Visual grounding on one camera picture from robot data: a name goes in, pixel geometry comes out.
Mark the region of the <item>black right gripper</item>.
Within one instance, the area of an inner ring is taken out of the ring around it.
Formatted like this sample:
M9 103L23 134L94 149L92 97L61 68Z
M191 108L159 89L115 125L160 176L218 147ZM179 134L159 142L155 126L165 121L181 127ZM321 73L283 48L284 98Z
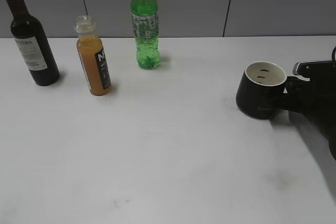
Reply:
M313 123L328 140L329 150L335 157L335 69L320 72L308 78L304 95L303 115ZM287 111L299 111L296 94L304 87L304 80L288 76L285 84L287 93L268 100L271 107Z

